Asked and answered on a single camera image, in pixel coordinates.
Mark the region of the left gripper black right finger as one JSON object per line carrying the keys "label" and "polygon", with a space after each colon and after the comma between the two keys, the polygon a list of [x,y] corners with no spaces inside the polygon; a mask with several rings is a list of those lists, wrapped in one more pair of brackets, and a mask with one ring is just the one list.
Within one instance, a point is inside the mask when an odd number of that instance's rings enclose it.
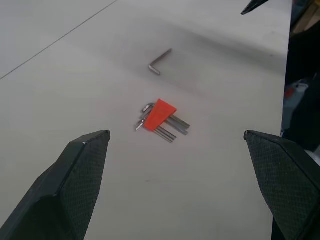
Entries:
{"label": "left gripper black right finger", "polygon": [[296,143],[246,130],[262,196],[272,213],[273,240],[320,238],[320,166]]}

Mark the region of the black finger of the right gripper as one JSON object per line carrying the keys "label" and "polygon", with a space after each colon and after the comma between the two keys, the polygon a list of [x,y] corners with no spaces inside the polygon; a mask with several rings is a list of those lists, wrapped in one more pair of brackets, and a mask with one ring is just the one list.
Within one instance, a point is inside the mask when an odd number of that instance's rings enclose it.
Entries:
{"label": "black finger of the right gripper", "polygon": [[268,1],[269,0],[251,0],[249,2],[249,4],[244,8],[244,10],[241,12],[241,15],[246,15],[246,14],[254,11],[255,9],[262,6],[263,4],[265,4]]}

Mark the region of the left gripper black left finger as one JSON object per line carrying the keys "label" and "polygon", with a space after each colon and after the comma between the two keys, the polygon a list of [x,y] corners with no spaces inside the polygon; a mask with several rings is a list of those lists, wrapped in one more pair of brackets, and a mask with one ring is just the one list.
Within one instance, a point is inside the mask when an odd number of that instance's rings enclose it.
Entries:
{"label": "left gripper black left finger", "polygon": [[0,229],[2,240],[82,240],[99,197],[109,130],[71,141]]}

